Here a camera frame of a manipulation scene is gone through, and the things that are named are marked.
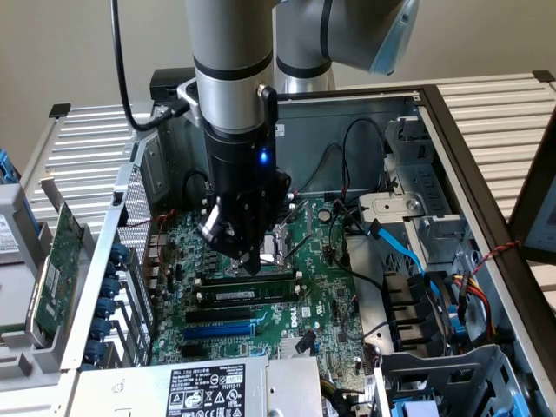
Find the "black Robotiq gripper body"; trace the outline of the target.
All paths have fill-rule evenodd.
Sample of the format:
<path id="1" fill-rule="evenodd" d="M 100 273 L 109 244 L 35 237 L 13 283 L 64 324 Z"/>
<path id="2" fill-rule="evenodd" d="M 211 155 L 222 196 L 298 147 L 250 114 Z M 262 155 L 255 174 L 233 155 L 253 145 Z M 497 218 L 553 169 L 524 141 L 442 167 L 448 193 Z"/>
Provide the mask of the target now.
<path id="1" fill-rule="evenodd" d="M 203 125 L 203 133 L 215 198 L 231 196 L 245 201 L 256 235 L 259 195 L 276 170 L 274 134 L 265 124 L 227 132 L 210 123 Z"/>

